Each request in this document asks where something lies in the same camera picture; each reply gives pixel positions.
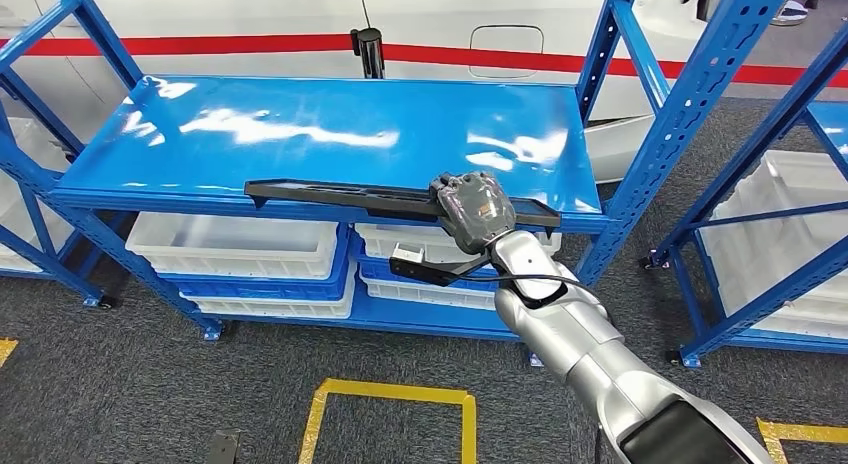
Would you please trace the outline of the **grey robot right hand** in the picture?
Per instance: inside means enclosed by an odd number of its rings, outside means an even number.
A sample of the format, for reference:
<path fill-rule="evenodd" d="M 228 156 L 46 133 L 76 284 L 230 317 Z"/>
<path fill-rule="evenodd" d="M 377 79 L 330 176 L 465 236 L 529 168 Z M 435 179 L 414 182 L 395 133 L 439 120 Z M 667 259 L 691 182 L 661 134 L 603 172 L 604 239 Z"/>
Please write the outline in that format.
<path fill-rule="evenodd" d="M 489 244 L 515 230 L 513 205 L 490 174 L 443 173 L 430 182 L 429 193 L 441 209 L 441 226 L 466 254 L 481 254 Z"/>

